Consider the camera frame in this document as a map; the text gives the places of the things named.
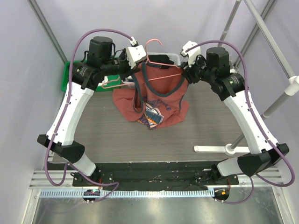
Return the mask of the green plastic tray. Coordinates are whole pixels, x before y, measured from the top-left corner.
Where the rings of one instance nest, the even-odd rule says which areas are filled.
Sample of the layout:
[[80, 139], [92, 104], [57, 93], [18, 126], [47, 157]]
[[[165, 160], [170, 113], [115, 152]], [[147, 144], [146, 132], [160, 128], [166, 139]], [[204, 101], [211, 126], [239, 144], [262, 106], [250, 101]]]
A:
[[[61, 82], [61, 91], [66, 92], [67, 89], [67, 83], [68, 83], [68, 76], [69, 76], [69, 67], [70, 67], [70, 62], [67, 62], [64, 65], [64, 71], [63, 71], [63, 77], [62, 77], [62, 82]], [[111, 91], [115, 88], [118, 88], [122, 84], [122, 81], [119, 77], [119, 75], [114, 75], [114, 76], [105, 76], [104, 81], [98, 84], [97, 89], [95, 90], [96, 92], [100, 91]]]

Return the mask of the pink wire hanger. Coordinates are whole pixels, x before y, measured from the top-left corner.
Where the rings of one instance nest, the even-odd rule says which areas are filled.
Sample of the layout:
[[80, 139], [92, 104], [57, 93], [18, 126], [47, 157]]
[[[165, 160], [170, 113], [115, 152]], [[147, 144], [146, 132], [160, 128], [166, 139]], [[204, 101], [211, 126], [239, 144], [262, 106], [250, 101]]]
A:
[[[146, 51], [146, 53], [147, 53], [147, 59], [146, 59], [146, 63], [150, 63], [150, 64], [154, 64], [154, 65], [160, 65], [160, 66], [169, 66], [169, 67], [175, 67], [175, 68], [180, 68], [180, 64], [179, 65], [177, 65], [177, 64], [169, 64], [169, 63], [158, 63], [158, 62], [154, 62], [154, 61], [151, 61], [150, 60], [150, 58], [149, 58], [149, 55], [150, 55], [150, 53], [148, 52], [148, 50], [147, 50], [147, 46], [148, 46], [148, 44], [150, 43], [150, 42], [153, 42], [153, 41], [156, 41], [156, 42], [158, 42], [161, 46], [163, 45], [162, 43], [161, 43], [161, 41], [159, 40], [159, 39], [157, 39], [157, 38], [152, 38], [152, 39], [150, 39], [150, 40], [148, 40], [147, 42], [146, 42], [146, 44], [145, 44], [145, 51]], [[101, 83], [101, 88], [102, 89], [109, 89], [109, 88], [114, 88], [114, 87], [122, 87], [122, 86], [128, 86], [129, 88], [133, 88], [135, 85], [133, 84], [133, 82], [122, 82], [121, 84], [119, 84], [119, 85], [113, 85], [113, 86], [108, 86], [108, 84], [109, 83], [111, 83], [111, 82], [116, 82], [116, 81], [118, 81], [118, 80], [120, 80], [121, 78], [119, 77], [119, 78], [117, 78], [117, 79], [115, 79], [115, 80], [107, 80], [106, 82], [102, 82]]]

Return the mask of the red tank top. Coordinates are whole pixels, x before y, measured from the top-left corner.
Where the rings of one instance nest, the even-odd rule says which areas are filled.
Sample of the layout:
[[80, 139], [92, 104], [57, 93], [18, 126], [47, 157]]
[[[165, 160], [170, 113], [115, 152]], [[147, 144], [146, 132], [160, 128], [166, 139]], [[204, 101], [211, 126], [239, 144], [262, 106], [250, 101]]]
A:
[[189, 84], [180, 68], [142, 63], [132, 79], [133, 89], [113, 91], [114, 105], [127, 121], [158, 129], [185, 120], [189, 103], [183, 97]]

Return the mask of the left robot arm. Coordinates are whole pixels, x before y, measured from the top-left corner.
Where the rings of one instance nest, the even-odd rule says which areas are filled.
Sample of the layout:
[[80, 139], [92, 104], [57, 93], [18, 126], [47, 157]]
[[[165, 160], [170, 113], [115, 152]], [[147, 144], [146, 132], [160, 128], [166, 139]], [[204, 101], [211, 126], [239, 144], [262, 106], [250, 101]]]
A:
[[69, 81], [58, 114], [46, 134], [40, 134], [37, 142], [67, 160], [84, 174], [83, 180], [89, 186], [95, 186], [100, 179], [97, 167], [85, 154], [85, 147], [74, 140], [74, 134], [88, 101], [98, 85], [108, 76], [118, 75], [124, 79], [137, 71], [147, 53], [134, 38], [130, 46], [121, 49], [117, 56], [113, 40], [96, 36], [90, 40], [84, 59], [69, 64]]

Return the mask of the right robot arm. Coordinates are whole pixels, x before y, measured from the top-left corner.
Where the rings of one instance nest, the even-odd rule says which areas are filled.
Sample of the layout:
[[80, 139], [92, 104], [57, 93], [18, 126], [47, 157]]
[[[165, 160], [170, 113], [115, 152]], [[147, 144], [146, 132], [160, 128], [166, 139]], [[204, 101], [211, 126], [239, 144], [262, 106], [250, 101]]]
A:
[[265, 126], [250, 93], [245, 90], [242, 75], [230, 71], [229, 53], [225, 48], [209, 48], [206, 56], [202, 56], [200, 47], [196, 47], [182, 50], [181, 55], [188, 57], [188, 61], [181, 64], [187, 81], [210, 84], [212, 91], [234, 115], [248, 144], [249, 153], [217, 164], [211, 172], [214, 183], [222, 184], [233, 174], [253, 176], [276, 165], [282, 154], [289, 153], [288, 145], [280, 144]]

